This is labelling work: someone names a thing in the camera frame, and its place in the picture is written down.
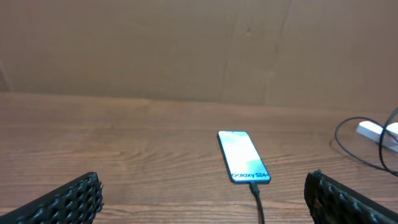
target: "white power adapter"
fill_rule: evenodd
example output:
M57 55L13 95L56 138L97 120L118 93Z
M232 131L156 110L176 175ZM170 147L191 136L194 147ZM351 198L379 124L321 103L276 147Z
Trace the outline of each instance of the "white power adapter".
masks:
M360 122L358 125L358 128L356 129L356 132L359 134L362 134L363 136L372 139L373 141L379 142L380 139L380 134L382 132L383 128L380 127L379 125L370 122L370 121L363 121ZM396 138L398 138L398 123L392 123L389 126L387 126L387 130ZM384 136L383 139L383 145L388 147L389 149L394 150L395 152L398 152L398 143L392 138L390 135L387 133Z

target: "tabletop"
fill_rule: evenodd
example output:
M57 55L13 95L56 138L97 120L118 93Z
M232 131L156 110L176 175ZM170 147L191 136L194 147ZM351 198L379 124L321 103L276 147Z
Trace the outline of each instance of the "tabletop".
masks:
M266 223L313 223L305 178L326 175L398 212L398 179L334 142L350 116L387 113L89 96L0 94L0 214L89 172L103 182L95 223L258 223L246 184L233 184L219 130L245 130L272 181L260 185ZM347 124L340 138L378 162L374 142ZM394 167L396 153L386 152Z

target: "brown wall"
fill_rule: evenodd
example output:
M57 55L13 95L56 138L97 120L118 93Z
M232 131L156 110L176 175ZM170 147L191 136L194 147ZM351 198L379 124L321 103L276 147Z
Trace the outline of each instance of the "brown wall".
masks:
M396 0L3 0L0 91L391 110L397 11Z

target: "black cord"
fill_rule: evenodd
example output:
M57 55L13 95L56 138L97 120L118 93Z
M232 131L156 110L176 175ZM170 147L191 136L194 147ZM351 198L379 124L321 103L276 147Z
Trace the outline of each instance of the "black cord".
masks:
M382 126L381 124L379 124L377 121L375 121L375 120L373 120L373 119L365 118L365 117L354 117L354 118L345 119L345 120L342 121L340 124L338 124L338 126L336 127L336 130L335 130L335 139L336 139L336 142L339 144L339 146L340 146L344 151L346 151L350 156L354 157L355 159L357 159L357 160L359 160L359 161L365 163L366 165L368 165L368 166L370 166L370 167L373 167L373 168L376 168L376 169L379 169L379 170L383 170L383 171L389 172L390 174L392 174L392 175L398 177L398 171L389 169L389 168L386 166L386 164L384 163L384 159L383 159L383 155L382 155L383 139L384 139L384 134L385 134L386 132L387 132L388 135L390 135L390 136L396 141L396 143L398 143L398 139L397 139L393 134L391 134L391 132L389 132L389 131L387 130L387 126L391 123L391 121L395 118L395 116L396 116L397 114L398 114L398 108L396 108L396 109L394 110L394 112L390 115L390 117L388 118L388 120L386 121L386 123L385 123L384 126ZM351 120L354 120L354 119L364 119L364 120L370 121L370 122L372 122L372 123L374 123L374 124L376 124L376 125L382 126L382 131L381 131L381 135L380 135L380 138L379 138L379 144L378 144L378 145L379 145L379 158L380 158L380 162L381 162L381 164L382 164L382 167L381 167L381 166L374 165L374 164L372 164L372 163L370 163L370 162L368 162L368 161L365 161L365 160L359 158L358 156L356 156L355 154L353 154L351 151L349 151L347 148L345 148L345 147L342 145L342 143L340 142L340 140L339 140L339 138L338 138L338 131L339 131L340 127L341 127L343 124L345 124L347 121L351 121Z
M257 186L256 183L251 182L250 183L250 190L253 193L254 197L256 198L257 201L257 206L260 211L260 216L261 216L261 224L265 224L266 220L264 219L264 210L262 209L262 203L260 199L260 190L259 187Z

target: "smartphone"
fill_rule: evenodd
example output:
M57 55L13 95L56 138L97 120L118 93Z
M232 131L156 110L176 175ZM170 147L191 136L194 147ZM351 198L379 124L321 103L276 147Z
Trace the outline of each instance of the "smartphone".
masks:
M219 131L218 140L232 182L268 184L271 181L271 176L247 132Z

